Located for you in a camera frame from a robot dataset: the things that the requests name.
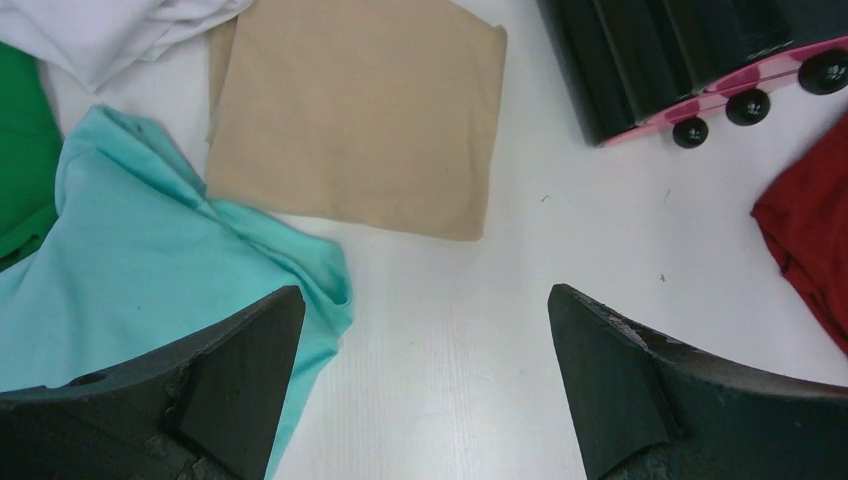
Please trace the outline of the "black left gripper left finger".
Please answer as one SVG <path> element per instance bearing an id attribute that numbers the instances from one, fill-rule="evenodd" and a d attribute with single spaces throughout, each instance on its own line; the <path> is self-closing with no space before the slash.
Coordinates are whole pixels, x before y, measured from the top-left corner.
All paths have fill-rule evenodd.
<path id="1" fill-rule="evenodd" d="M 1 396 L 5 479 L 261 479 L 306 305 L 287 286 L 134 359 Z"/>

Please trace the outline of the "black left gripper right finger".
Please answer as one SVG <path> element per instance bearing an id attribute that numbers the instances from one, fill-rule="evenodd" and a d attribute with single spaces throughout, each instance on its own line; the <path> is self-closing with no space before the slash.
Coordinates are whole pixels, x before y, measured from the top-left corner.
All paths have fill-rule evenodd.
<path id="1" fill-rule="evenodd" d="M 700 350 L 559 284 L 547 308 L 590 479 L 843 479 L 847 391 Z"/>

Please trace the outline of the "pink top drawer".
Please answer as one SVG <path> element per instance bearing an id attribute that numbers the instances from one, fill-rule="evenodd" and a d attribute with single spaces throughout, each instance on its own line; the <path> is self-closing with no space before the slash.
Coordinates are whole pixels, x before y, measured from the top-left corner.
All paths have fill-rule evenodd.
<path id="1" fill-rule="evenodd" d="M 705 94 L 720 94 L 730 98 L 746 89 L 758 88 L 767 93 L 794 84 L 802 63 L 830 50 L 847 50 L 847 37 L 798 47 L 746 65 L 710 84 Z"/>

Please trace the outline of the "black pink drawer organizer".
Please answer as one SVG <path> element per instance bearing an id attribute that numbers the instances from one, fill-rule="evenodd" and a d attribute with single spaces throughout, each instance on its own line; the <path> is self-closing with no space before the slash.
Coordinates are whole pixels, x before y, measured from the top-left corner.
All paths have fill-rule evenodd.
<path id="1" fill-rule="evenodd" d="M 592 145 L 685 102 L 723 104 L 738 126 L 762 122 L 771 94 L 750 88 L 705 94 L 716 80 L 786 50 L 847 37 L 847 5 L 817 0 L 559 0 L 539 3 L 569 86 L 582 133 Z M 826 96 L 847 85 L 847 50 L 804 61 L 797 85 Z M 668 130 L 684 149 L 708 138 L 707 118 Z"/>

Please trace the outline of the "pink bottom drawer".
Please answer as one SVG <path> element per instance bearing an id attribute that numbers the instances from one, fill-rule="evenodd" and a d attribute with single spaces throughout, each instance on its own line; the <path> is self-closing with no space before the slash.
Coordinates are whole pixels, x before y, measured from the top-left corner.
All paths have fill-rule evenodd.
<path id="1" fill-rule="evenodd" d="M 707 118 L 711 115 L 715 115 L 723 107 L 723 104 L 712 105 L 702 102 L 685 102 L 684 104 L 671 107 L 652 116 L 645 123 L 638 125 L 637 127 L 631 128 L 624 133 L 602 141 L 599 144 L 599 147 L 611 147 L 643 136 L 656 135 L 658 133 L 671 130 L 675 124 L 687 118 Z"/>

